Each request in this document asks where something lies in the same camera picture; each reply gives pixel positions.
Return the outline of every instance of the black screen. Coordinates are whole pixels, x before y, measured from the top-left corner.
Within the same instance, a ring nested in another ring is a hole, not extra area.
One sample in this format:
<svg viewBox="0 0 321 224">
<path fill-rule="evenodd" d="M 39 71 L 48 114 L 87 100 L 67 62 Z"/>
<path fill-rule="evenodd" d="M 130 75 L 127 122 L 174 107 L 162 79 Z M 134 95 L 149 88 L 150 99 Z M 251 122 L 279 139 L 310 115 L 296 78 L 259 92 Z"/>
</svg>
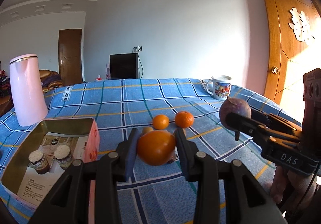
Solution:
<svg viewBox="0 0 321 224">
<path fill-rule="evenodd" d="M 110 79 L 138 78 L 138 54 L 117 54 L 110 57 Z"/>
</svg>

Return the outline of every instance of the hand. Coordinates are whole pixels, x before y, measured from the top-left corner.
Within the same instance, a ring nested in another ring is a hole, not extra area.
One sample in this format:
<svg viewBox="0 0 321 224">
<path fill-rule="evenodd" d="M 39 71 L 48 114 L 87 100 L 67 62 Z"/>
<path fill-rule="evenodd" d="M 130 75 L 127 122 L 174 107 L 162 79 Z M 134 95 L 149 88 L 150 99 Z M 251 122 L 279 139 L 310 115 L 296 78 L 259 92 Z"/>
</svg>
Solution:
<svg viewBox="0 0 321 224">
<path fill-rule="evenodd" d="M 298 195 L 295 197 L 293 202 L 286 209 L 289 213 L 293 213 L 300 199 L 304 195 L 307 187 L 309 186 L 312 176 L 313 174 L 305 178 L 291 171 L 284 170 L 282 166 L 277 166 L 274 174 L 270 196 L 274 199 L 274 201 L 277 204 L 279 204 L 283 199 L 283 192 L 287 184 L 290 182 L 293 188 L 298 193 Z M 303 201 L 299 205 L 298 210 L 303 210 L 309 206 L 310 202 L 312 201 L 314 191 L 316 189 L 316 185 L 317 185 L 317 178 L 314 179 L 313 184 L 311 185 L 308 193 L 306 194 Z"/>
</svg>

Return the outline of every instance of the door handle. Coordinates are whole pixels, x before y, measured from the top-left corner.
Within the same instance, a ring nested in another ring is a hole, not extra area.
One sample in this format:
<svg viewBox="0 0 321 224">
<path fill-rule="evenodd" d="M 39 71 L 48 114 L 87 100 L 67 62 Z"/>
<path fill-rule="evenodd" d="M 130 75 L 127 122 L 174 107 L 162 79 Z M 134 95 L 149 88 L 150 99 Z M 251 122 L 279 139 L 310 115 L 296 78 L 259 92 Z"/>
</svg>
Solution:
<svg viewBox="0 0 321 224">
<path fill-rule="evenodd" d="M 279 72 L 279 69 L 276 66 L 272 67 L 272 73 L 274 75 L 276 75 L 278 72 Z"/>
</svg>

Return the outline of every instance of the pink pitcher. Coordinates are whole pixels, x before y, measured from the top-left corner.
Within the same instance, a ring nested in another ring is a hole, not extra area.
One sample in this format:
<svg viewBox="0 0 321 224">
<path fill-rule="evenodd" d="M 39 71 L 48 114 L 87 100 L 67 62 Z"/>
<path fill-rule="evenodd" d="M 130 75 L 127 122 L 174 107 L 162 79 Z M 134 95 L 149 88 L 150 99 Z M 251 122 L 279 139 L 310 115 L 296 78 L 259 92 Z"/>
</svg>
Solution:
<svg viewBox="0 0 321 224">
<path fill-rule="evenodd" d="M 36 54 L 10 60 L 10 85 L 14 108 L 21 126 L 33 125 L 48 114 L 40 82 Z"/>
</svg>

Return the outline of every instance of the checkered tablecloth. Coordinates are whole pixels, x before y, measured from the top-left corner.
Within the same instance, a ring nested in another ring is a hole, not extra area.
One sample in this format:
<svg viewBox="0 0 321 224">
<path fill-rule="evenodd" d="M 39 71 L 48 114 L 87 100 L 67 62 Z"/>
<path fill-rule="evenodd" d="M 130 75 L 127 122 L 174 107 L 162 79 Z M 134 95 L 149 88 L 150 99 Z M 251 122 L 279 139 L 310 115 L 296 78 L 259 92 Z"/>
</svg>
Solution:
<svg viewBox="0 0 321 224">
<path fill-rule="evenodd" d="M 230 162 L 240 159 L 261 184 L 272 182 L 275 166 L 260 156 L 260 148 L 249 136 L 223 128 L 219 121 L 221 101 L 213 99 L 198 79 L 104 80 L 74 85 L 68 101 L 62 101 L 65 88 L 45 94 L 47 118 L 93 117 L 101 137 L 99 156 L 114 150 L 126 140 L 133 127 L 151 125 L 157 114 L 170 119 L 173 132 L 175 114 L 189 111 L 194 124 L 186 129 L 187 138 L 199 150 Z M 242 98 L 251 107 L 291 119 L 271 100 L 250 90 L 233 86 L 231 96 Z M 34 126 L 21 127 L 14 109 L 0 118 L 0 176 L 17 147 Z M 193 219 L 197 183 L 185 181 L 179 161 L 153 167 L 138 157 L 130 181 L 118 184 L 119 207 L 123 223 L 186 223 Z M 221 222 L 225 222 L 224 187 L 220 183 Z M 0 196 L 19 223 L 27 223 L 32 211 L 20 205 L 0 186 Z"/>
</svg>

